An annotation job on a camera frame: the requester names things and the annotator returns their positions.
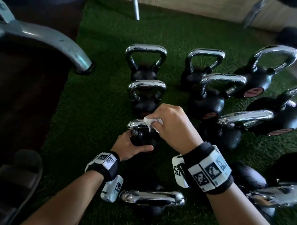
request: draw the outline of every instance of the green grass carpet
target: green grass carpet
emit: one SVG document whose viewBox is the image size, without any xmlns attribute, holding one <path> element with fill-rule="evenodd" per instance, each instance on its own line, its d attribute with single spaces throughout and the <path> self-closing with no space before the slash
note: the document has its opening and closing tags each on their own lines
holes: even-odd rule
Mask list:
<svg viewBox="0 0 297 225">
<path fill-rule="evenodd" d="M 179 81 L 190 50 L 216 48 L 225 51 L 226 57 L 215 71 L 232 73 L 265 46 L 255 38 L 251 29 L 244 30 L 241 24 L 158 7 L 140 5 L 140 21 L 135 21 L 131 2 L 116 0 L 87 1 L 77 42 L 97 62 L 97 68 L 90 76 L 72 72 L 69 75 L 43 148 L 44 176 L 30 204 L 23 210 L 23 217 L 80 176 L 95 155 L 109 151 L 117 136 L 126 130 L 127 123 L 136 119 L 126 93 L 130 70 L 124 51 L 129 45 L 157 44 L 167 49 L 167 60 L 158 73 L 158 79 L 168 87 L 162 102 L 184 109 L 189 94 L 179 91 Z M 137 62 L 153 62 L 157 58 L 156 55 L 135 54 Z M 268 56 L 264 61 L 273 64 L 275 60 L 272 58 Z M 193 63 L 205 66 L 212 60 L 196 57 Z M 289 72 L 281 72 L 263 96 L 279 94 L 295 85 L 297 80 Z M 228 99 L 223 114 L 244 110 L 253 100 Z M 226 159 L 242 161 L 264 172 L 282 154 L 296 151 L 296 138 L 297 131 L 279 137 L 244 133 L 239 148 Z M 217 224 L 204 201 L 196 198 L 191 190 L 176 184 L 171 164 L 175 155 L 173 149 L 162 143 L 159 152 L 142 156 L 150 162 L 146 166 L 142 166 L 138 157 L 124 162 L 120 173 L 132 165 L 137 171 L 153 171 L 168 191 L 182 191 L 187 197 L 185 207 L 166 209 L 153 224 Z M 296 209 L 277 210 L 277 224 L 294 224 L 296 219 Z M 93 199 L 81 221 L 81 224 L 94 225 L 143 223 L 128 206 L 103 202 L 99 195 Z"/>
</svg>

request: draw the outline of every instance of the person's left arm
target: person's left arm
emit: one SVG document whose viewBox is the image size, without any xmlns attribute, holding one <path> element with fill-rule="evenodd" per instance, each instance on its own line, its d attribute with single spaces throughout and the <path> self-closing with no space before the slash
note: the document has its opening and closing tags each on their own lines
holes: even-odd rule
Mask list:
<svg viewBox="0 0 297 225">
<path fill-rule="evenodd" d="M 111 151 L 118 154 L 120 161 L 128 160 L 139 152 L 152 151 L 153 146 L 134 146 L 130 131 L 120 135 Z M 75 225 L 101 186 L 102 174 L 90 170 L 58 192 L 22 225 Z"/>
</svg>

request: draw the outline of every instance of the person's left hand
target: person's left hand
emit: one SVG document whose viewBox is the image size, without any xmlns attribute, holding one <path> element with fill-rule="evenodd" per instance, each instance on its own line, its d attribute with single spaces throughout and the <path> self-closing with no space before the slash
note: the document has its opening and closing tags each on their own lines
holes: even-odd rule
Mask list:
<svg viewBox="0 0 297 225">
<path fill-rule="evenodd" d="M 130 140 L 130 133 L 131 130 L 127 130 L 119 135 L 111 149 L 119 155 L 120 161 L 128 160 L 140 152 L 150 152 L 154 149 L 152 145 L 134 146 Z"/>
</svg>

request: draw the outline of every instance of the gray slipper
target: gray slipper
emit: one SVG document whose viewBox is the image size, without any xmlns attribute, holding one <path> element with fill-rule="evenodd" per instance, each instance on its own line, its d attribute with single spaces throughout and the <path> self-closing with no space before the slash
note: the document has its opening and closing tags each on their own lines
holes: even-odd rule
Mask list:
<svg viewBox="0 0 297 225">
<path fill-rule="evenodd" d="M 40 155 L 22 149 L 14 155 L 14 164 L 0 167 L 0 225 L 9 225 L 31 198 L 41 179 Z"/>
</svg>

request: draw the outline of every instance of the forearm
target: forearm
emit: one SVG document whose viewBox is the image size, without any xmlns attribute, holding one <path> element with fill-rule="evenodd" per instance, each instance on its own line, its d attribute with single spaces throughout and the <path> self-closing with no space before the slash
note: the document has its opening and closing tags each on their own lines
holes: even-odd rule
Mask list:
<svg viewBox="0 0 297 225">
<path fill-rule="evenodd" d="M 22 225 L 76 224 L 103 182 L 103 176 L 88 171 L 61 190 Z"/>
<path fill-rule="evenodd" d="M 218 195 L 207 195 L 220 225 L 269 225 L 236 184 Z"/>
</svg>

